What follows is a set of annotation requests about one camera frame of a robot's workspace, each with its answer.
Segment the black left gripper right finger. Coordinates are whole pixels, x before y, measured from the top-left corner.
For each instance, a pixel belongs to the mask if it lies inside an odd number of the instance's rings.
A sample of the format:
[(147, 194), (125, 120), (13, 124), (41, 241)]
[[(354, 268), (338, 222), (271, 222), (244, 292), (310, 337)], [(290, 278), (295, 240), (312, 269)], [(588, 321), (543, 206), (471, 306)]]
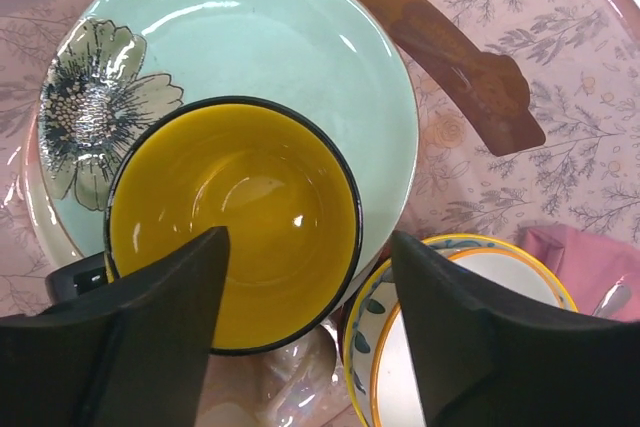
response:
[(404, 232), (391, 267), (429, 426), (635, 426), (639, 326), (513, 292)]

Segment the pink plate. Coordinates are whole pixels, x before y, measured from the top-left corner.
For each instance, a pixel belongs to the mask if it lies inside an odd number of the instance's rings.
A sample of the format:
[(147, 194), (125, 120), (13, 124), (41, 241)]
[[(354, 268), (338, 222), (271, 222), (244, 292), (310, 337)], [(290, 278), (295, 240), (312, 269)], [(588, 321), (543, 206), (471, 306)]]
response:
[(60, 223), (46, 189), (39, 155), (37, 115), (31, 116), (21, 150), (21, 191), (35, 237), (54, 269), (81, 260), (84, 255), (75, 246)]

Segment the yellow enamel mug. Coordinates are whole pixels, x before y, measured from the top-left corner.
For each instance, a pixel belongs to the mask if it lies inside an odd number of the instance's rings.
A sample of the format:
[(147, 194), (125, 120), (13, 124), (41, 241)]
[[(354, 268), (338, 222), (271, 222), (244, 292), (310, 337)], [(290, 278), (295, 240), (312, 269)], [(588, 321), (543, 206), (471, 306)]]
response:
[(363, 212), (331, 138), (298, 112), (247, 96), (165, 115), (126, 153), (110, 187), (101, 259), (110, 281), (212, 227), (229, 237), (213, 353), (296, 341), (338, 304), (358, 264)]

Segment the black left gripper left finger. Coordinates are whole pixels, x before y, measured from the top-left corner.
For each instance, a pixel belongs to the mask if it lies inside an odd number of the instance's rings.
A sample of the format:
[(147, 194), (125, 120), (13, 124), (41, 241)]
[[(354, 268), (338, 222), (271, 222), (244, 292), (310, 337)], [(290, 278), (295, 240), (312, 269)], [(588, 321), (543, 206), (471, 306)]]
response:
[(36, 316), (1, 321), (5, 426), (192, 426), (229, 259), (225, 228)]

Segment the yellow sun patterned bowl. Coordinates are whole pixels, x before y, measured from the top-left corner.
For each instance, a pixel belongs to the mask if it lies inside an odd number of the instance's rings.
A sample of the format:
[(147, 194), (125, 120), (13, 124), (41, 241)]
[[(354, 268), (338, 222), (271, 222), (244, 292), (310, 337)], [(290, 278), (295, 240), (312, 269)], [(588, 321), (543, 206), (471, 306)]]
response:
[[(478, 243), (487, 242), (487, 241), (495, 242), (503, 246), (503, 248), (505, 249), (513, 249), (525, 255), (529, 255), (535, 261), (542, 264), (540, 261), (535, 259), (532, 255), (526, 253), (522, 249), (512, 244), (509, 244), (505, 241), (501, 241), (495, 238), (477, 235), (477, 234), (440, 235), (436, 237), (427, 238), (423, 241), (423, 243), (431, 247), (432, 244), (441, 245), (445, 242), (452, 243), (454, 241), (457, 241), (459, 243), (463, 241), (476, 241)], [(367, 313), (367, 306), (365, 302), (369, 300), (370, 296), (373, 294), (374, 289), (376, 289), (376, 287), (381, 283), (379, 276), (384, 273), (386, 268), (391, 269), (390, 260), (384, 261), (376, 270), (374, 270), (374, 272), (370, 275), (368, 280), (361, 287), (353, 303), (353, 307), (350, 311), (348, 321), (346, 323), (344, 337), (343, 337), (342, 359), (343, 359), (345, 373), (346, 373), (346, 382), (348, 385), (348, 392), (351, 398), (351, 402), (356, 411), (356, 415), (358, 416), (359, 420), (364, 426), (373, 426), (371, 424), (371, 418), (370, 418), (368, 394), (370, 390), (370, 373), (369, 373), (370, 363), (372, 361), (372, 357), (376, 347), (374, 345), (370, 345), (367, 342), (367, 340), (362, 338), (362, 335), (364, 333), (368, 334), (370, 332), (371, 324), (369, 322), (366, 322), (364, 325), (361, 325), (360, 322), (362, 320), (362, 317)], [(391, 269), (389, 278), (391, 281), (394, 282), (392, 269)], [(576, 310), (577, 310), (577, 307), (575, 305), (575, 309), (569, 310), (569, 311), (576, 311)]]

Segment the light green plate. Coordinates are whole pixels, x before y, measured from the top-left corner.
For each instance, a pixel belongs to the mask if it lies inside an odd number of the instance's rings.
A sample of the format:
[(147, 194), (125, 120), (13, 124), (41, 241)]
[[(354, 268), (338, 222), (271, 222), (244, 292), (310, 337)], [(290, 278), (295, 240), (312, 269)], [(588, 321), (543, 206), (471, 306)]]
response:
[(109, 184), (146, 127), (228, 95), (285, 105), (338, 146), (368, 268), (406, 205), (419, 122), (398, 50), (357, 0), (94, 0), (58, 47), (37, 114), (46, 189), (75, 246), (103, 249)]

